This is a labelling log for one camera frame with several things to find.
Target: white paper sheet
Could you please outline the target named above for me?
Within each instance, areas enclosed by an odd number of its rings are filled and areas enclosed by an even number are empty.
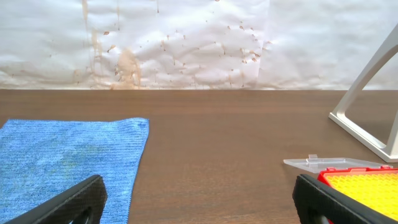
[[[398,1],[15,0],[0,88],[347,89]],[[370,88],[398,88],[394,57]]]

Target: wooden tabletop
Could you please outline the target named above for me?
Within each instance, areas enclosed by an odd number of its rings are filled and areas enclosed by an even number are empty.
[[[292,191],[306,172],[283,159],[383,162],[328,119],[343,94],[0,90],[0,125],[10,118],[149,118],[129,223],[299,223]],[[386,142],[397,96],[365,91],[348,117]]]

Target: white metal frame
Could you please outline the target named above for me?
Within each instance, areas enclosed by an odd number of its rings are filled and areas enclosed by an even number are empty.
[[[329,114],[329,118],[344,128],[362,144],[376,153],[386,162],[398,162],[398,112],[392,125],[391,133],[385,145],[367,131],[356,125],[345,116],[345,111],[352,104],[358,93],[372,79],[372,77],[385,65],[390,58],[398,52],[398,25],[392,30],[387,39],[379,47],[355,80],[351,88],[340,100],[336,108]]]

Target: yellow textured surface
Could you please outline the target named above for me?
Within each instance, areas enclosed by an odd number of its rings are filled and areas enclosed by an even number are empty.
[[[398,174],[335,175],[333,188],[398,221]]]

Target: blue towel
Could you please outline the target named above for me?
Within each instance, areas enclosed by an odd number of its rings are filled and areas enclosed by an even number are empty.
[[[127,223],[149,122],[9,120],[0,129],[0,223],[94,174],[108,199],[101,223]]]

